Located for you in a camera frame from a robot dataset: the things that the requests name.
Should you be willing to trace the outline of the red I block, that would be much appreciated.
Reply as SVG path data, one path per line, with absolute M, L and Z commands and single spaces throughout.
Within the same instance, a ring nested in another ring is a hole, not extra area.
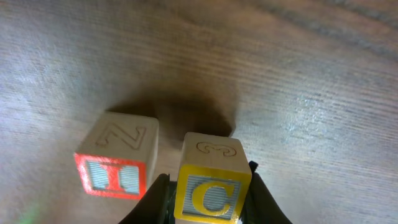
M 158 119 L 103 113 L 74 153 L 85 192 L 140 200 L 151 185 L 158 143 Z

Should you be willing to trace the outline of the yellow C block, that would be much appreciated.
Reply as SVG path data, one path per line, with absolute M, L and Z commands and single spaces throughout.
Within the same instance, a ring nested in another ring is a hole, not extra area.
M 252 172 L 238 139 L 188 132 L 184 137 L 174 217 L 237 223 Z

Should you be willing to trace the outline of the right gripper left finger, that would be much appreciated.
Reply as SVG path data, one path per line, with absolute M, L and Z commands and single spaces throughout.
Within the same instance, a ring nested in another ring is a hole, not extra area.
M 176 189 L 176 181 L 171 181 L 168 174 L 160 174 L 119 224 L 176 224 Z

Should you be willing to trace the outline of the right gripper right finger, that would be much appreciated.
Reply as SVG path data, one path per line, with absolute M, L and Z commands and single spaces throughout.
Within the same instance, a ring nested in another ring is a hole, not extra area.
M 256 172 L 258 163 L 250 161 L 249 167 L 252 177 L 241 211 L 242 224 L 292 224 Z

